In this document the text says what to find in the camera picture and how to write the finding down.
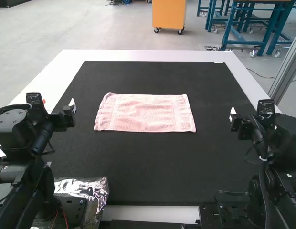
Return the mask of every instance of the zip tie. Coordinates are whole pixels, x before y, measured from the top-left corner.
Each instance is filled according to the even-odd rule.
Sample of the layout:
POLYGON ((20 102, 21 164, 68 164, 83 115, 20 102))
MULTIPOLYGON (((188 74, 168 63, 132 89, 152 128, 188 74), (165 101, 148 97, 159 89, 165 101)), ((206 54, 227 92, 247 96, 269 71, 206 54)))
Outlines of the zip tie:
POLYGON ((259 156, 259 159, 262 161, 268 161, 268 159, 263 159, 262 156, 259 156))

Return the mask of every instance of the white table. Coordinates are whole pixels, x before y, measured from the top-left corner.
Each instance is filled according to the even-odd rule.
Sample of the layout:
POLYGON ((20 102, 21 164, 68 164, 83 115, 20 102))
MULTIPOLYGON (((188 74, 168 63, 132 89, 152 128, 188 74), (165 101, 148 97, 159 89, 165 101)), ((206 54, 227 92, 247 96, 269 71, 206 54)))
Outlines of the white table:
MULTIPOLYGON (((231 51, 63 50, 10 104, 24 104, 27 92, 40 92, 50 113, 84 61, 224 62, 254 108, 258 100, 269 99, 231 51)), ((199 214, 198 207, 194 206, 106 206, 103 220, 112 219, 192 224, 199 219, 199 214)))

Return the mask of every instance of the cable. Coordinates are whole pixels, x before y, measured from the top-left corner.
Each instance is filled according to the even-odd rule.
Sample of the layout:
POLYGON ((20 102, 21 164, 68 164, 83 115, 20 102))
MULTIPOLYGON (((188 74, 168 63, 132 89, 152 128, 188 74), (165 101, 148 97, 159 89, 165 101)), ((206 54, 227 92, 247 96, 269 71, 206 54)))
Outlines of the cable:
POLYGON ((275 78, 274 78, 274 77, 272 77, 272 76, 261 76, 260 74, 256 73, 255 71, 253 71, 253 70, 252 70, 252 69, 250 69, 250 68, 247 68, 247 70, 249 70, 249 71, 251 71, 251 72, 255 73, 256 75, 258 75, 259 77, 262 77, 262 78, 271 78, 271 79, 275 79, 275 78))
POLYGON ((265 183, 265 166, 268 165, 267 162, 263 162, 261 169, 259 170, 258 177, 259 177, 259 185, 262 192, 262 197, 264 200, 264 210, 265 210, 265 229, 270 229, 270 203, 269 203, 269 196, 268 191, 265 183))
POLYGON ((63 209, 62 209, 62 213, 63 213, 63 215, 64 215, 64 218, 65 218, 66 229, 69 229, 69 227, 68 227, 68 221, 67 221, 67 217, 66 217, 66 214, 65 214, 65 212, 64 212, 64 210, 63 210, 63 209))
POLYGON ((272 76, 261 76, 260 74, 256 73, 255 71, 253 71, 250 68, 246 68, 246 69, 249 70, 249 71, 251 71, 251 72, 253 72, 254 74, 258 75, 259 77, 275 79, 275 77, 272 77, 272 76))
POLYGON ((56 216, 55 216, 55 218, 54 218, 54 220, 53 220, 53 224, 52 224, 51 229, 53 229, 53 225, 54 225, 54 223, 55 223, 55 221, 56 221, 56 219, 57 219, 57 217, 58 217, 58 209, 56 209, 56 211, 57 211, 57 213, 56 213, 56 216))

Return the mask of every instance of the red wire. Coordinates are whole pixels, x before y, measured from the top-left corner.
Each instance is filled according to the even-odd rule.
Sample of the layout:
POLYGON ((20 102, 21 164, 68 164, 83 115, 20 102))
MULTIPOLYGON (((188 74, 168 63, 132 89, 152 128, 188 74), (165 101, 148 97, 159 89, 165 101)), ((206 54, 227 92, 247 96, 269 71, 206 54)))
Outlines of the red wire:
POLYGON ((66 229, 69 229, 69 227, 68 227, 68 221, 67 221, 67 217, 66 217, 66 214, 65 214, 65 212, 63 211, 63 209, 62 209, 62 213, 63 213, 63 215, 64 215, 64 218, 65 218, 66 229))
POLYGON ((56 217, 55 217, 54 220, 53 220, 53 224, 54 224, 54 222, 56 221, 57 217, 58 217, 58 210, 57 210, 57 213, 56 213, 56 217))

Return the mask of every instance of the blue metal rack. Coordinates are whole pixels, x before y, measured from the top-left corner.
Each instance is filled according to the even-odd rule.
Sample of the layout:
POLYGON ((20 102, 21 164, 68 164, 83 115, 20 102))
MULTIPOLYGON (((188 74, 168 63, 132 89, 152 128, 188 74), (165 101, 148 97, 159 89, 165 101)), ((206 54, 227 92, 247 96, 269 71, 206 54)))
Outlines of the blue metal rack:
MULTIPOLYGON (((223 8, 224 8, 224 3, 225 3, 225 1, 226 0, 222 0, 222 3, 221 3, 221 7, 216 7, 215 9, 216 10, 219 10, 219 13, 222 15, 222 13, 223 13, 223 8)), ((199 2, 198 2, 198 10, 197 10, 197 17, 199 17, 200 16, 200 12, 205 12, 204 10, 208 10, 209 9, 209 7, 207 7, 207 6, 201 6, 201 0, 199 0, 199 2)))
POLYGON ((289 37, 288 35, 282 32, 292 8, 296 8, 296 6, 294 6, 294 2, 285 3, 285 10, 279 16, 273 38, 270 42, 269 48, 266 53, 267 55, 272 55, 272 52, 277 44, 292 44, 293 38, 289 37), (285 41, 279 41, 278 39, 280 37, 284 38, 285 41))
MULTIPOLYGON (((227 1, 227 7, 224 11, 224 15, 227 13, 230 0, 227 1)), ((282 29, 287 21, 291 9, 294 7, 296 1, 245 1, 234 0, 231 6, 231 13, 229 18, 222 16, 220 12, 216 11, 217 0, 210 0, 208 16, 205 24, 205 29, 208 32, 212 31, 212 26, 215 24, 223 24, 226 26, 226 31, 223 36, 221 50, 225 50, 228 44, 243 44, 252 45, 254 47, 254 56, 262 56, 268 40, 272 33, 271 44, 269 45, 267 55, 271 55, 277 44, 291 44, 293 39, 288 35, 282 33, 282 29), (261 4, 275 4, 274 8, 254 8, 257 3, 261 4), (272 11, 270 18, 258 18, 253 15, 253 11, 272 11), (261 24, 267 28, 265 36, 262 41, 247 41, 240 34, 241 31, 247 32, 250 24, 261 24), (232 33, 236 37, 236 41, 228 40, 229 34, 232 33), (279 41, 279 37, 285 39, 285 41, 279 41)))
MULTIPOLYGON (((279 18, 280 13, 285 11, 285 8, 284 8, 283 2, 279 3, 279 2, 260 1, 259 3, 276 4, 276 7, 274 7, 273 9, 265 9, 265 8, 264 9, 261 9, 261 8, 255 9, 255 8, 249 6, 250 3, 248 1, 239 1, 239 0, 233 1, 230 17, 227 21, 224 21, 226 23, 227 28, 226 28, 225 34, 223 36, 221 50, 225 50, 227 48, 228 44, 259 45, 260 49, 259 49, 257 55, 258 56, 263 55, 266 45, 268 43, 268 40, 270 38, 270 35, 275 29, 277 19, 279 18), (241 13, 240 13, 240 15, 238 15, 239 18, 237 19, 237 21, 234 21, 234 15, 237 10, 240 10, 241 13), (247 41, 239 33, 242 29, 242 25, 245 20, 245 14, 248 10, 249 11, 254 11, 254 10, 273 11, 272 16, 268 22, 267 31, 266 31, 265 36, 262 41, 247 41), (235 29, 233 27, 234 24, 237 24, 237 29, 235 29), (232 32, 235 35, 235 37, 237 39, 236 41, 228 40, 230 32, 232 32)), ((248 24, 251 23, 251 20, 252 20, 252 18, 250 18, 248 20, 248 24)))

